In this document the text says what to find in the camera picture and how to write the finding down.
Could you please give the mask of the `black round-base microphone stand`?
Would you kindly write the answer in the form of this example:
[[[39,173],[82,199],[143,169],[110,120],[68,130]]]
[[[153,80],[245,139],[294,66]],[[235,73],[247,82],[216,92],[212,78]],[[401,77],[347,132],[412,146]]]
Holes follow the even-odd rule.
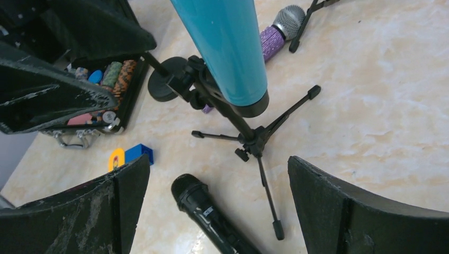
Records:
[[[159,62],[151,53],[143,55],[146,63],[154,68],[148,80],[147,89],[150,96],[158,102],[168,102],[178,97],[166,84],[172,75],[181,77],[187,60],[182,57],[171,57]]]

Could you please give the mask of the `black poker chip case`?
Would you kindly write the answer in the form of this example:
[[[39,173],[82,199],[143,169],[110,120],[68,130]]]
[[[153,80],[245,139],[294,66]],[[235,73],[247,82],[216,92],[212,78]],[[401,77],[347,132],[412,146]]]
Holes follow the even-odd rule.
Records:
[[[143,56],[156,47],[128,1],[1,1],[1,131],[75,132],[70,119],[101,110],[129,116]],[[105,87],[75,75],[135,65]]]

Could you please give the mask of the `yellow traffic light toy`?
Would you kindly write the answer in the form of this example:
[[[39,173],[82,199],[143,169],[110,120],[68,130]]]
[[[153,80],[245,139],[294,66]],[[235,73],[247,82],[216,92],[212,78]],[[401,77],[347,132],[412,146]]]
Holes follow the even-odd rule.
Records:
[[[111,172],[125,164],[125,151],[123,148],[115,149],[108,160],[108,172]]]

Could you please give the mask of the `blue toy block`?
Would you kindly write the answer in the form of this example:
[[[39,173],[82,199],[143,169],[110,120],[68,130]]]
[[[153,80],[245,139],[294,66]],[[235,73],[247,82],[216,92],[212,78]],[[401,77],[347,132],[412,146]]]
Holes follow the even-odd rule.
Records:
[[[125,163],[129,163],[142,155],[147,155],[150,165],[154,164],[154,151],[153,149],[143,145],[138,144],[125,151]]]

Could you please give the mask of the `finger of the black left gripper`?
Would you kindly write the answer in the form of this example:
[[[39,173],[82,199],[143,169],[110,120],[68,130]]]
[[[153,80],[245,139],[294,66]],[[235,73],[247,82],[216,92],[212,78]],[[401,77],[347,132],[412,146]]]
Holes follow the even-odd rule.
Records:
[[[100,86],[1,43],[1,132],[39,131],[117,104]]]
[[[153,35],[118,1],[47,1],[46,24],[76,58],[89,60],[134,55],[156,48]]]

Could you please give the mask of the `black tripod microphone stand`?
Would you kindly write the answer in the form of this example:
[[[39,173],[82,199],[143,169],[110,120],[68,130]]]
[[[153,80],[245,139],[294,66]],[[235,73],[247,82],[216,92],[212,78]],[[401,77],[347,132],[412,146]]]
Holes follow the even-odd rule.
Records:
[[[263,151],[268,140],[278,130],[278,128],[301,105],[314,99],[321,92],[321,87],[319,85],[314,85],[310,90],[308,90],[306,96],[296,102],[267,127],[259,126],[258,128],[253,129],[240,115],[235,112],[230,103],[224,99],[220,88],[209,72],[203,59],[197,56],[189,57],[184,68],[183,75],[181,77],[172,75],[166,85],[171,88],[172,91],[178,95],[178,97],[188,103],[195,104],[200,100],[203,100],[206,104],[212,105],[238,130],[239,134],[236,137],[223,134],[210,134],[200,131],[193,131],[192,136],[196,138],[215,138],[238,141],[243,146],[241,149],[237,149],[235,151],[236,155],[240,159],[243,161],[248,161],[250,155],[257,159],[262,185],[265,188],[268,202],[270,204],[274,232],[278,240],[283,240],[284,231],[282,223],[277,217],[262,163]]]

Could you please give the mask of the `black shock-mount tripod stand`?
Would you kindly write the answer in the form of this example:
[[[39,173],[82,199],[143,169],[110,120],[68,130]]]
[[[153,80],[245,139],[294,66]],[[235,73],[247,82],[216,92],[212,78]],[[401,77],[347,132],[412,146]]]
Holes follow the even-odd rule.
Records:
[[[289,51],[291,53],[295,53],[297,51],[297,49],[300,45],[300,39],[306,29],[306,26],[312,16],[312,14],[314,12],[320,10],[321,8],[331,6],[338,2],[339,2],[339,0],[325,0],[325,1],[321,1],[321,2],[319,2],[318,0],[312,1],[310,7],[307,9],[305,17],[302,19],[302,21],[300,23],[298,32],[296,33],[295,37],[292,39],[292,41],[290,43]]]

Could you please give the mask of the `black orange-tipped microphone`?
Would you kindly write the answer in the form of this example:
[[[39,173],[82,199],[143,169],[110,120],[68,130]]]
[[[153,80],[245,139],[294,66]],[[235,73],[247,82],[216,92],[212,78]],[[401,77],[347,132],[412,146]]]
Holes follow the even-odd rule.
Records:
[[[195,176],[180,175],[173,181],[171,192],[178,209],[201,228],[220,253],[261,253],[222,212],[208,186]]]

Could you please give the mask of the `teal blue microphone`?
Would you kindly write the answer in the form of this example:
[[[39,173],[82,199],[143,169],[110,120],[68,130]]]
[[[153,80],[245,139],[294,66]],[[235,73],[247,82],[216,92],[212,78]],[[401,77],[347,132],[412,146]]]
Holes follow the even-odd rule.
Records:
[[[225,100],[242,117],[268,107],[254,1],[172,1]]]

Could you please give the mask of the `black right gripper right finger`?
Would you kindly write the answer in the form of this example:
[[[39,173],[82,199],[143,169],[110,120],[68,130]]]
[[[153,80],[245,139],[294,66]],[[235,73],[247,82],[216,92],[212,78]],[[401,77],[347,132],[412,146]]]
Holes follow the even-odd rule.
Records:
[[[288,174],[308,253],[448,253],[448,213],[371,193],[291,156]]]

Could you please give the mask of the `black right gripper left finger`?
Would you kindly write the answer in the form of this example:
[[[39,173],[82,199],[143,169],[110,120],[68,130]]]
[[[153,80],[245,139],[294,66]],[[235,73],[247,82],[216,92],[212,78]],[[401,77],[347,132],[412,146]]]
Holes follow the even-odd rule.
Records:
[[[61,193],[1,209],[1,253],[129,253],[149,175],[142,155]]]

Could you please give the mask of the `purple glitter microphone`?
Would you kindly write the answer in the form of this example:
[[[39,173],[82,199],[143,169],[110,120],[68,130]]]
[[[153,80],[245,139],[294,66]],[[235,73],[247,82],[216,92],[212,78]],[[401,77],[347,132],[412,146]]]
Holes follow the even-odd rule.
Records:
[[[266,71],[262,69],[262,60],[267,62],[277,54],[284,44],[293,39],[298,32],[303,19],[304,10],[297,5],[289,5],[281,9],[273,24],[264,29],[259,38],[261,46],[256,45],[255,32],[245,35],[243,32],[235,33],[235,38],[231,39],[238,56],[231,58],[232,64],[246,63],[251,67],[256,67],[251,74],[262,74],[262,78],[257,81],[266,80]]]

